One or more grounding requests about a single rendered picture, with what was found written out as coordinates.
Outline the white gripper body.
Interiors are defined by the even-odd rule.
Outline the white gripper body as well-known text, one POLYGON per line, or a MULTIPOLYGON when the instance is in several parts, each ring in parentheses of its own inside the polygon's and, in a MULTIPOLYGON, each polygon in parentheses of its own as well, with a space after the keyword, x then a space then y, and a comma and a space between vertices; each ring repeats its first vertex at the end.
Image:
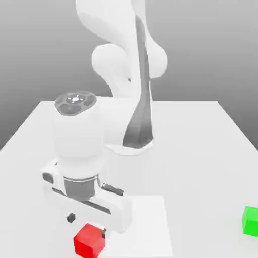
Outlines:
POLYGON ((79 202, 62 194, 51 184, 42 187, 48 203, 64 215, 74 213, 80 223, 88 222, 117 233, 124 233, 132 221, 132 203, 126 196, 98 188, 96 194, 84 202, 79 202))

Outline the small red cube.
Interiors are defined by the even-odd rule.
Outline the small red cube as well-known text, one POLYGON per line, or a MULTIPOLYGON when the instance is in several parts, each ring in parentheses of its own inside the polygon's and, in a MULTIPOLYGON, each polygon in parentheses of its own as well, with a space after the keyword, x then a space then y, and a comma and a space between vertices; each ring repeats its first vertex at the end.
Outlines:
POLYGON ((74 250, 82 258, 99 258, 105 247, 104 231, 86 223, 74 236, 74 250))

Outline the small green cube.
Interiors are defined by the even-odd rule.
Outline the small green cube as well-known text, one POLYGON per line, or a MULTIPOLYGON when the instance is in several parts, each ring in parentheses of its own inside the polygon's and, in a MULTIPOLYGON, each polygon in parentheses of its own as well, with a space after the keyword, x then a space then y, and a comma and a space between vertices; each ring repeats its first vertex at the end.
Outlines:
POLYGON ((242 214, 243 234, 258 237, 258 207, 245 206, 242 214))

